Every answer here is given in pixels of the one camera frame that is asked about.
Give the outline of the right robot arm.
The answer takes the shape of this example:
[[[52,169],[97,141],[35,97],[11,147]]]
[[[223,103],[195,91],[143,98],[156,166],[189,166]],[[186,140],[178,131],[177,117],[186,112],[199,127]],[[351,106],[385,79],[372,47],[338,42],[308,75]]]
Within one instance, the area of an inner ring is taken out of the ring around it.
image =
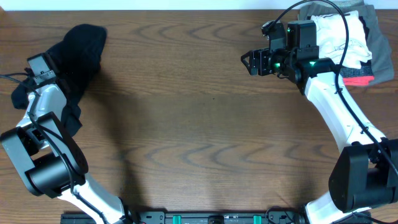
[[[397,141],[367,119],[345,88],[338,66],[322,58],[313,21],[262,26],[265,49],[251,50],[241,61],[251,75],[275,74],[296,84],[321,114],[340,156],[328,180],[328,192],[305,206],[307,223],[338,223],[365,218],[365,211],[397,202]]]

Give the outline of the black t-shirt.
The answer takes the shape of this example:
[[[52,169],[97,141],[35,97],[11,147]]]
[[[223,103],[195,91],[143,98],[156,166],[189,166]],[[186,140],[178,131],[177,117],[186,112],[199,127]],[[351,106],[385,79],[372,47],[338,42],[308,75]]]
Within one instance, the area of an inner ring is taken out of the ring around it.
[[[50,105],[60,116],[60,122],[71,136],[82,127],[81,109],[78,106],[91,79],[100,70],[101,54],[107,37],[104,27],[81,24],[68,31],[63,40],[46,52],[27,59],[28,78],[23,83],[36,90],[43,86],[53,86],[60,90],[61,97],[52,98]],[[56,78],[65,79],[71,89],[64,94],[55,83]]]

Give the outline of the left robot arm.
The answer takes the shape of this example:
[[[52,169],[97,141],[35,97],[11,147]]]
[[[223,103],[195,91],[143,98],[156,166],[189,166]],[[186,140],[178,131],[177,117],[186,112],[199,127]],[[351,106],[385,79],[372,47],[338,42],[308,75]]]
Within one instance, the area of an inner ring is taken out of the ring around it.
[[[139,223],[123,201],[88,172],[88,163],[61,122],[68,89],[50,55],[27,60],[34,84],[17,126],[1,134],[1,144],[28,191],[67,201],[95,223]]]

